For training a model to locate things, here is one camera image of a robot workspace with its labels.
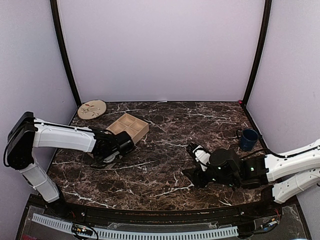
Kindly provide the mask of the wooden compartment tray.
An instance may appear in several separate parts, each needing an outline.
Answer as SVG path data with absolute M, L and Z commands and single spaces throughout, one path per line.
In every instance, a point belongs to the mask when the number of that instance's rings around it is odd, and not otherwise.
M 126 131 L 136 145 L 149 132 L 149 124 L 133 115 L 125 113 L 113 122 L 107 130 L 114 134 Z

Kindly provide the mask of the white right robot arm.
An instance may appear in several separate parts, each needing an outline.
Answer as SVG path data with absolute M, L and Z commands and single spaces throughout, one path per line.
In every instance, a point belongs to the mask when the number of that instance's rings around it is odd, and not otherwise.
M 320 141 L 282 154 L 269 151 L 259 155 L 257 151 L 239 156 L 233 149 L 219 148 L 214 152 L 199 144 L 191 143 L 186 151 L 197 167 L 184 169 L 196 188 L 209 183 L 225 185 L 233 190 L 257 189 L 265 186 L 262 193 L 268 197 L 255 205 L 255 213 L 266 217 L 291 197 L 320 182 Z

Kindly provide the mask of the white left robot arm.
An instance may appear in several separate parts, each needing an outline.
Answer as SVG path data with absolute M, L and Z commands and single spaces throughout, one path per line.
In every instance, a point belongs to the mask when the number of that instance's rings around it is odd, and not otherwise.
M 3 164 L 20 172 L 42 198 L 51 203 L 51 210 L 60 218 L 67 218 L 70 206 L 62 200 L 57 185 L 37 162 L 34 148 L 71 149 L 91 153 L 97 162 L 107 162 L 123 155 L 121 141 L 125 134 L 106 133 L 89 127 L 74 127 L 44 121 L 26 111 L 7 137 Z

